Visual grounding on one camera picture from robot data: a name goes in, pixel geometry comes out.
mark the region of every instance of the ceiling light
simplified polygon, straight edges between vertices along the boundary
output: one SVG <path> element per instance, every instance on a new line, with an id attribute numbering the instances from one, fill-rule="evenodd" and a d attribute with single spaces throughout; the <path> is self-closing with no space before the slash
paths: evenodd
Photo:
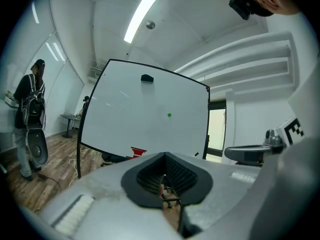
<path id="1" fill-rule="evenodd" d="M 52 54 L 52 56 L 54 57 L 54 59 L 58 62 L 59 60 L 58 60 L 57 56 L 55 55 L 54 51 L 51 49 L 50 45 L 47 42 L 45 43 L 45 45 L 46 45 L 46 47 L 48 47 L 48 49 L 49 49 L 50 53 Z"/>
<path id="2" fill-rule="evenodd" d="M 134 36 L 138 30 L 138 27 L 140 26 L 140 23 L 146 16 L 147 12 L 149 11 L 150 7 L 154 4 L 156 0 L 142 0 L 139 4 L 138 8 L 136 9 L 132 20 L 129 24 L 128 30 L 126 31 L 124 41 L 131 44 L 132 40 L 134 39 Z"/>
<path id="3" fill-rule="evenodd" d="M 58 52 L 58 54 L 59 54 L 59 56 L 60 56 L 61 60 L 62 60 L 63 62 L 65 62 L 66 60 L 65 60 L 65 58 L 62 56 L 62 54 L 61 54 L 61 52 L 60 52 L 60 50 L 59 50 L 59 48 L 58 48 L 57 43 L 56 43 L 56 42 L 54 42 L 54 43 L 53 43 L 53 45 L 54 45 L 54 47 L 55 47 L 56 51 Z"/>
<path id="4" fill-rule="evenodd" d="M 33 13 L 35 23 L 39 24 L 40 22 L 39 22 L 37 12 L 36 12 L 35 1 L 32 2 L 31 7 L 32 7 L 32 13 Z"/>

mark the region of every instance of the ceiling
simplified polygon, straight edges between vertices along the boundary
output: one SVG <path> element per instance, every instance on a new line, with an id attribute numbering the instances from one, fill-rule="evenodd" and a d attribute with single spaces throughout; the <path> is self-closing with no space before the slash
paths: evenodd
<path id="1" fill-rule="evenodd" d="M 83 22 L 88 25 L 87 36 L 84 36 L 84 31 L 76 36 L 77 28 L 80 28 L 79 19 L 74 20 L 74 23 L 72 21 L 72 15 L 79 15 L 79 12 L 73 13 L 70 7 L 73 5 L 73 10 L 76 10 L 80 7 L 79 1 L 84 11 L 83 19 L 89 19 L 89 22 Z M 88 76 L 98 76 L 109 59 L 129 60 L 176 70 L 179 60 L 183 58 L 180 64 L 184 64 L 195 59 L 191 54 L 205 46 L 208 49 L 212 47 L 208 43 L 214 42 L 216 37 L 240 27 L 262 28 L 256 17 L 243 20 L 229 7 L 229 0 L 157 0 L 140 24 L 132 43 L 127 43 L 124 37 L 140 2 L 141 0 L 67 0 L 64 6 L 70 15 L 65 19 L 69 20 L 69 25 L 59 29 L 59 23 L 56 23 L 57 31 L 67 31 L 69 35 L 75 36 L 73 40 L 78 40 L 78 43 L 72 47 L 73 50 L 81 49 L 81 46 L 90 48 L 87 48 L 90 53 L 87 62 Z M 85 3 L 90 9 L 83 9 Z M 64 10 L 60 7 L 59 14 L 63 13 Z M 155 22 L 152 30 L 146 27 L 149 20 Z M 88 35 L 90 43 L 81 43 L 81 40 L 88 39 Z M 68 45 L 63 46 L 68 53 Z"/>

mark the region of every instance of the cable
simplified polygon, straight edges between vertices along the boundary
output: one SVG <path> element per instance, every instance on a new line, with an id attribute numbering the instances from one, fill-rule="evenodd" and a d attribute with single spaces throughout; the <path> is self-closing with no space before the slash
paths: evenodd
<path id="1" fill-rule="evenodd" d="M 81 154 L 85 154 L 86 151 L 88 151 L 89 149 L 83 149 L 83 150 L 80 151 L 80 153 L 81 153 Z M 70 181 L 70 184 L 69 184 L 68 188 L 70 187 L 70 185 L 71 185 L 71 183 L 74 181 L 74 179 L 75 179 L 76 177 L 78 177 L 78 171 L 77 171 L 77 169 L 76 169 L 76 164 L 77 164 L 77 157 L 69 160 L 69 165 L 72 165 L 73 168 L 75 169 L 75 171 L 76 171 L 76 176 Z"/>
<path id="2" fill-rule="evenodd" d="M 43 180 L 46 180 L 46 179 L 50 179 L 50 180 L 53 180 L 54 182 L 56 182 L 59 186 L 59 189 L 60 189 L 60 193 L 61 193 L 61 186 L 60 186 L 60 183 L 58 181 L 56 181 L 54 178 L 51 178 L 51 177 L 48 177 L 42 173 L 38 173 L 38 177 L 43 179 Z"/>

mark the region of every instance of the wooden floor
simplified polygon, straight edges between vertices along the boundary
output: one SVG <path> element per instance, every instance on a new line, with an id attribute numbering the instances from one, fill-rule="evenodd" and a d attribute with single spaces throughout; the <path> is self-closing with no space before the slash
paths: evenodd
<path id="1" fill-rule="evenodd" d="M 69 164 L 69 160 L 76 157 L 78 130 L 72 130 L 70 134 L 72 138 L 69 139 L 63 138 L 61 134 L 46 139 L 49 157 L 40 172 L 59 182 L 62 191 L 68 188 L 71 180 L 77 175 L 74 166 Z M 85 154 L 81 154 L 81 176 L 100 168 L 102 161 L 101 153 L 95 150 L 89 149 Z M 8 154 L 2 154 L 0 162 L 8 172 L 7 183 L 19 205 L 35 212 L 59 193 L 59 186 L 56 182 L 51 179 L 38 178 L 35 172 L 32 173 L 32 182 L 23 179 L 15 149 Z"/>

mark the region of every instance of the white wall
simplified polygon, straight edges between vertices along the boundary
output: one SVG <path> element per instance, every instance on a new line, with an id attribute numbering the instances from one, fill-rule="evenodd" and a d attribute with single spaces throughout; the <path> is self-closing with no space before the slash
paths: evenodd
<path id="1" fill-rule="evenodd" d="M 85 84 L 81 81 L 80 77 L 76 77 L 73 81 L 65 106 L 64 112 L 66 114 L 75 115 L 77 113 L 77 105 L 84 87 Z"/>
<path id="2" fill-rule="evenodd" d="M 86 83 L 92 59 L 90 0 L 50 0 L 62 46 L 75 71 Z"/>
<path id="3" fill-rule="evenodd" d="M 39 23 L 33 15 L 30 4 L 9 37 L 0 59 L 0 99 L 5 91 L 12 93 L 25 75 L 32 59 L 42 44 L 55 32 L 49 0 L 34 0 Z"/>
<path id="4" fill-rule="evenodd" d="M 55 48 L 55 45 L 57 45 L 62 57 L 58 54 L 58 51 Z M 44 100 L 48 104 L 49 96 L 52 93 L 53 86 L 57 80 L 57 77 L 59 73 L 61 72 L 61 69 L 65 65 L 66 61 L 68 61 L 68 57 L 65 55 L 64 50 L 61 47 L 61 44 L 58 39 L 58 35 L 56 33 L 52 34 L 40 47 L 40 49 L 37 51 L 37 53 L 32 58 L 32 61 L 28 65 L 25 74 L 31 74 L 30 68 L 32 65 L 38 60 L 42 59 L 45 62 L 45 68 L 43 72 L 43 81 L 45 84 L 45 93 L 44 93 Z M 19 84 L 21 80 L 20 75 L 16 77 L 17 84 Z"/>
<path id="5" fill-rule="evenodd" d="M 192 51 L 186 53 L 185 56 L 179 57 L 175 61 L 173 61 L 171 64 L 169 64 L 167 69 L 171 71 L 175 71 L 178 68 L 184 66 L 185 64 L 219 47 L 225 46 L 229 43 L 232 43 L 244 38 L 260 35 L 267 32 L 267 30 L 264 29 L 261 24 L 255 24 L 250 26 L 246 26 L 246 24 L 244 24 L 243 26 L 244 27 L 242 28 L 239 28 L 237 30 L 234 30 L 224 35 L 217 36 L 207 42 L 201 43 L 200 45 L 195 47 Z"/>
<path id="6" fill-rule="evenodd" d="M 162 68 L 162 69 L 164 69 L 166 67 L 165 65 L 160 64 L 159 61 L 152 59 L 145 52 L 142 52 L 140 49 L 138 49 L 136 47 L 132 48 L 130 55 L 129 55 L 129 58 L 127 60 L 131 61 L 131 62 L 139 62 L 142 64 L 155 66 L 155 67 Z"/>
<path id="7" fill-rule="evenodd" d="M 71 88 L 75 79 L 78 77 L 72 65 L 68 61 L 64 64 L 61 72 L 59 73 L 56 81 L 54 82 L 51 95 L 47 101 L 46 106 L 46 127 L 45 135 L 51 136 L 61 133 L 67 129 L 67 119 L 62 118 L 60 115 L 66 113 L 68 102 L 72 97 L 69 96 Z"/>
<path id="8" fill-rule="evenodd" d="M 290 31 L 296 45 L 300 85 L 315 67 L 319 52 L 317 37 L 312 26 L 302 14 L 292 16 L 274 14 L 266 18 L 269 32 Z"/>
<path id="9" fill-rule="evenodd" d="M 228 147 L 261 145 L 266 131 L 274 129 L 294 115 L 288 104 L 293 87 L 269 89 L 250 93 L 227 94 L 227 122 L 224 149 Z M 222 162 L 235 161 L 224 156 Z"/>
<path id="10" fill-rule="evenodd" d="M 75 113 L 76 114 L 82 109 L 82 107 L 83 107 L 83 105 L 85 103 L 84 102 L 85 96 L 89 96 L 90 97 L 94 87 L 95 87 L 95 85 L 92 84 L 92 83 L 87 82 L 85 84 L 85 86 L 84 86 L 84 88 L 83 88 L 83 90 L 81 92 L 80 98 L 78 100 L 78 103 L 76 105 L 76 109 L 75 109 Z"/>

